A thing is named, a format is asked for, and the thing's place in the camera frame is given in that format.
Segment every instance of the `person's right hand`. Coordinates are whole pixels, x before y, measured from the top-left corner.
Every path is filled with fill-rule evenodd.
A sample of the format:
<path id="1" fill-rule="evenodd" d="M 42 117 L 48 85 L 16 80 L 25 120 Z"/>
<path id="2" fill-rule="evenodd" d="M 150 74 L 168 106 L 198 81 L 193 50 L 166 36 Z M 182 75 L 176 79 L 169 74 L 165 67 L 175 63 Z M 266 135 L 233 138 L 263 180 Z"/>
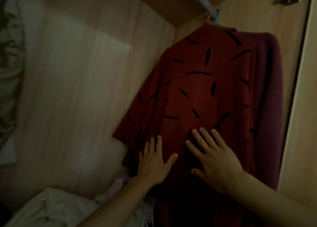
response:
<path id="1" fill-rule="evenodd" d="M 204 171 L 192 169 L 192 173 L 218 192 L 228 194 L 230 188 L 235 185 L 235 181 L 245 173 L 236 154 L 226 145 L 216 130 L 213 129 L 211 132 L 219 146 L 204 128 L 200 128 L 200 132 L 207 143 L 196 129 L 192 132 L 198 144 L 205 151 L 205 154 L 201 153 L 189 140 L 186 141 L 186 145 L 200 160 L 204 168 Z"/>

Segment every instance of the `red garment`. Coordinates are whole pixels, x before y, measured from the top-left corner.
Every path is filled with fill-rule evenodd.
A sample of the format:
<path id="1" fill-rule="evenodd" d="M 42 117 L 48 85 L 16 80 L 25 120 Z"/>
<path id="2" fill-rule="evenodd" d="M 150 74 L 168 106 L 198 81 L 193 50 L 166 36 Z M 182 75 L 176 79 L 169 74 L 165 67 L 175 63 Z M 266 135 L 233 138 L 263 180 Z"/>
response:
<path id="1" fill-rule="evenodd" d="M 256 37 L 234 30 L 205 24 L 167 49 L 113 134 L 131 149 L 124 160 L 130 169 L 136 169 L 145 142 L 160 134 L 164 160 L 173 153 L 179 159 L 154 195 L 185 195 L 197 213 L 209 216 L 212 210 L 202 223 L 213 226 L 240 226 L 244 208 L 190 173 L 201 165 L 184 142 L 194 140 L 194 128 L 216 128 L 245 171 L 255 173 L 253 117 L 259 106 L 253 109 L 253 88 L 259 44 Z"/>

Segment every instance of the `sleeve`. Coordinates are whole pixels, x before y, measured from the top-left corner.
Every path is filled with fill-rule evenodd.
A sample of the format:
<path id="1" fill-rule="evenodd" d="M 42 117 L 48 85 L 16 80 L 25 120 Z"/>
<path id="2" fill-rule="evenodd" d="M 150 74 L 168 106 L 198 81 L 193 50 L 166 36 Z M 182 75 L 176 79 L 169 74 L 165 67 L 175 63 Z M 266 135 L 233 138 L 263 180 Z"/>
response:
<path id="1" fill-rule="evenodd" d="M 255 177 L 277 189 L 283 141 L 283 72 L 279 42 L 266 34 L 254 78 Z"/>
<path id="2" fill-rule="evenodd" d="M 141 89 L 134 98 L 128 112 L 113 133 L 113 137 L 126 144 L 129 149 L 140 151 L 144 145 L 146 133 L 152 121 L 152 113 L 156 107 L 158 90 L 163 74 L 164 54 L 145 80 Z"/>

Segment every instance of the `hanging clothes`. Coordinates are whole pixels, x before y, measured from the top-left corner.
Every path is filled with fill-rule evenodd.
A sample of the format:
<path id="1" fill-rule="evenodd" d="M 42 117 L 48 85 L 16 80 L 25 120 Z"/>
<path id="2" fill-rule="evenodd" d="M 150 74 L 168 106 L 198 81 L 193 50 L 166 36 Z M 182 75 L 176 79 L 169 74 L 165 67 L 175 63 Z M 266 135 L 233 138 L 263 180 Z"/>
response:
<path id="1" fill-rule="evenodd" d="M 150 137 L 161 135 L 164 161 L 173 153 L 179 158 L 151 195 L 177 198 L 175 218 L 179 211 L 184 223 L 238 227 L 245 208 L 191 174 L 192 168 L 202 167 L 184 143 L 195 142 L 194 128 L 215 128 L 245 171 L 275 187 L 282 146 L 282 91 L 274 36 L 206 23 L 163 53 L 113 137 L 129 147 L 123 164 L 136 174 L 139 151 Z M 184 214 L 189 209 L 199 218 Z"/>

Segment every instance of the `beige fabric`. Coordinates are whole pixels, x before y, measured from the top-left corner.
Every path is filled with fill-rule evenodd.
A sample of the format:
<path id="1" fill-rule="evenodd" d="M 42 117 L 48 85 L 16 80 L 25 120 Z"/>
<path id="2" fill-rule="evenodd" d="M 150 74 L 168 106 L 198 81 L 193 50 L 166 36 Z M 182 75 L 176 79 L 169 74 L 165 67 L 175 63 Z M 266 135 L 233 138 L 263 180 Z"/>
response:
<path id="1" fill-rule="evenodd" d="M 0 0 L 0 149 L 12 133 L 24 68 L 24 37 L 16 0 Z"/>

